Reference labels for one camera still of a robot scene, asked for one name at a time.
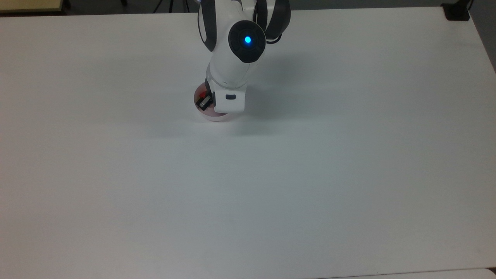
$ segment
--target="white table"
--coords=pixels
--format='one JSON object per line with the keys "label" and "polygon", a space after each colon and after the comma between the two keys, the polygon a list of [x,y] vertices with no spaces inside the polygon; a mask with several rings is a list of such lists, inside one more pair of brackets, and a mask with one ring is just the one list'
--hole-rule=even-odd
{"label": "white table", "polygon": [[294,11],[244,114],[194,14],[0,18],[0,278],[496,266],[496,74],[441,8]]}

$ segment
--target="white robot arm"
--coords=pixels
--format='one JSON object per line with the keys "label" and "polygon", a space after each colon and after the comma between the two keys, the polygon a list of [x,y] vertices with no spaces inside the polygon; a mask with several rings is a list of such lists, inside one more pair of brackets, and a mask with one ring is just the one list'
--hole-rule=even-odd
{"label": "white robot arm", "polygon": [[213,105],[217,113],[245,109],[249,76],[260,63],[266,44],[275,43],[291,18],[289,0],[203,0],[198,28],[212,52],[207,68],[207,94],[199,109]]}

